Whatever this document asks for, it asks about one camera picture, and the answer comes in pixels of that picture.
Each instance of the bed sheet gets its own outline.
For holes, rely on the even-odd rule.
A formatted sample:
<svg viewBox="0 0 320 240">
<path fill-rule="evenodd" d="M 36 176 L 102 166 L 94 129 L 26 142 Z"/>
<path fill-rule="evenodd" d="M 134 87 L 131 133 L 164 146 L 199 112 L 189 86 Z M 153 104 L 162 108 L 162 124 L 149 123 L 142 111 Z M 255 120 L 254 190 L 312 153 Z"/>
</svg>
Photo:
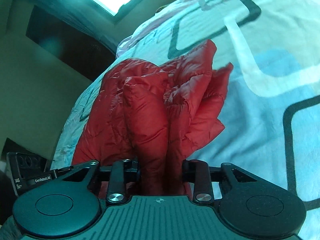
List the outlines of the bed sheet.
<svg viewBox="0 0 320 240">
<path fill-rule="evenodd" d="M 234 163 L 297 194 L 308 210 L 299 236 L 320 240 L 319 26 L 320 0 L 199 0 L 106 71 L 130 57 L 161 65 L 211 39 L 212 67 L 234 64 L 219 115 L 226 128 L 190 158 Z M 103 75 L 72 109 L 52 169 L 71 164 Z"/>
</svg>

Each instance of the red puffer jacket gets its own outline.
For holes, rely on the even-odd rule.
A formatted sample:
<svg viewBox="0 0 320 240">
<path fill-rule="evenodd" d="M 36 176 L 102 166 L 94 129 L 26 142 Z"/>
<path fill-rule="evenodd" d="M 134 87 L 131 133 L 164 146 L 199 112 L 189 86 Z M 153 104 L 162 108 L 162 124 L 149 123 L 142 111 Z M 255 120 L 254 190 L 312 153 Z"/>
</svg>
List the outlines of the red puffer jacket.
<svg viewBox="0 0 320 240">
<path fill-rule="evenodd" d="M 131 58 L 102 80 L 72 164 L 121 159 L 141 164 L 141 194 L 188 194 L 182 161 L 224 129 L 217 119 L 233 66 L 212 70 L 216 46 L 207 40 L 156 66 Z"/>
</svg>

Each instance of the crosshair symbol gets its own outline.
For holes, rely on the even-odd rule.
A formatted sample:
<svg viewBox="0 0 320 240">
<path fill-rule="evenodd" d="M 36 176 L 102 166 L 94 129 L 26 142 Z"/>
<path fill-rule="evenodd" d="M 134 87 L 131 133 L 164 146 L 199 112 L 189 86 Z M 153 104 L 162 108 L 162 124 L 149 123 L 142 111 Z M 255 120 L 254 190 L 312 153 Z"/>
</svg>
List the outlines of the crosshair symbol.
<svg viewBox="0 0 320 240">
<path fill-rule="evenodd" d="M 159 204 L 161 204 L 161 203 L 164 202 L 164 199 L 163 199 L 163 198 L 157 198 L 156 201 L 157 201 Z"/>
</svg>

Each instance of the red jacket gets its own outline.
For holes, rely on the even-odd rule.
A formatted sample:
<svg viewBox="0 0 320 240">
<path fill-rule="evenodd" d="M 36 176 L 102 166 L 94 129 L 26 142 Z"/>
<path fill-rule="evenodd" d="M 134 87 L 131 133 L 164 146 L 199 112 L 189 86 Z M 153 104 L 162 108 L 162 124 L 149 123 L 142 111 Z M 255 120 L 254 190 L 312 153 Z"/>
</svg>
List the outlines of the red jacket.
<svg viewBox="0 0 320 240">
<path fill-rule="evenodd" d="M 207 40 L 156 66 L 126 59 L 104 75 L 72 164 L 96 159 L 141 165 L 144 195 L 183 195 L 182 161 L 220 134 L 229 63 L 212 70 L 216 46 Z"/>
</svg>

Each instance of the silver bolt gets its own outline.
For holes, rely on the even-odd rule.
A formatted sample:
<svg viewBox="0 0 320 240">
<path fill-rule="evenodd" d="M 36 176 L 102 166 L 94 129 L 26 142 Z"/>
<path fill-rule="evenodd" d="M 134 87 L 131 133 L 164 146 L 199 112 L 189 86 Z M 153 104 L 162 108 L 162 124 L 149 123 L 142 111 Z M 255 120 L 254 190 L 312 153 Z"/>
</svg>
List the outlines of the silver bolt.
<svg viewBox="0 0 320 240">
<path fill-rule="evenodd" d="M 119 193 L 113 193 L 111 194 L 108 199 L 112 202 L 119 202 L 122 201 L 124 199 L 124 196 L 122 194 Z"/>
<path fill-rule="evenodd" d="M 201 193 L 196 196 L 198 201 L 209 201 L 211 200 L 211 196 L 207 193 Z"/>
</svg>

